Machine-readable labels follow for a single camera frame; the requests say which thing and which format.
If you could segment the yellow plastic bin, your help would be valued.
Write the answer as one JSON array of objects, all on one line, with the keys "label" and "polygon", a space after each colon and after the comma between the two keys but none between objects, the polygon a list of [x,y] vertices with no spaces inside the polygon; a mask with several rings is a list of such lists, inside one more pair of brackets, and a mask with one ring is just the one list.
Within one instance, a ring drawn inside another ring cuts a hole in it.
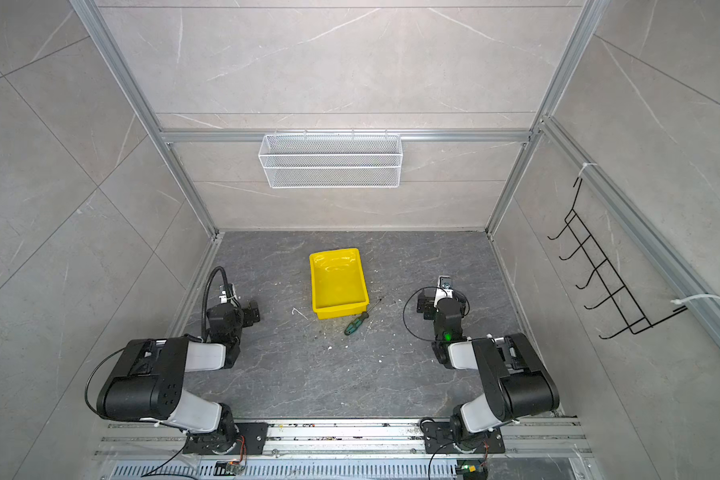
[{"label": "yellow plastic bin", "polygon": [[370,300],[357,248],[309,256],[312,309],[319,320],[359,316]]}]

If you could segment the green handled screwdriver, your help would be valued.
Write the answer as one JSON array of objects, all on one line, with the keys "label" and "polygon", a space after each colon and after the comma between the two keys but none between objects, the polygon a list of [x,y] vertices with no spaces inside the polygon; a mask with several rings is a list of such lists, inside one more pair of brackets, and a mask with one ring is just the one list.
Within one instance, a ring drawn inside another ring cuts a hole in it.
[{"label": "green handled screwdriver", "polygon": [[369,318],[370,312],[377,307],[382,301],[384,297],[380,297],[377,301],[372,303],[364,312],[362,312],[359,316],[357,316],[355,319],[353,319],[344,329],[344,335],[350,336],[354,334],[361,326],[362,324]]}]

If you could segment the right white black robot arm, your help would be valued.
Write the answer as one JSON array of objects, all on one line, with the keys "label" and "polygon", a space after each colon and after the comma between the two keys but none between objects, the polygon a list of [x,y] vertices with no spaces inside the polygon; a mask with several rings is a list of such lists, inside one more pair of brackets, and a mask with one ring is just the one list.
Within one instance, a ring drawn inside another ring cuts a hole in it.
[{"label": "right white black robot arm", "polygon": [[469,310],[465,296],[439,287],[414,296],[416,312],[433,325],[429,343],[438,363],[480,377],[482,393],[456,406],[449,418],[448,448],[471,452],[504,425],[558,409],[558,388],[525,334],[469,338],[462,326]]}]

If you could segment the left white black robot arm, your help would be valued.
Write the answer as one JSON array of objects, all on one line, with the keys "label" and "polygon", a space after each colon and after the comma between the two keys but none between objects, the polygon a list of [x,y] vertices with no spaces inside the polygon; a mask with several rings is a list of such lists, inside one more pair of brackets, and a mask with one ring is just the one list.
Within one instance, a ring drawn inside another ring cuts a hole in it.
[{"label": "left white black robot arm", "polygon": [[205,311],[202,341],[189,336],[131,340],[104,382],[96,401],[100,417],[118,422],[147,422],[187,434],[184,454],[259,455],[268,425],[238,424],[224,403],[205,400],[184,388],[188,372],[230,369],[241,351],[242,331],[260,321],[254,301],[234,301]]}]

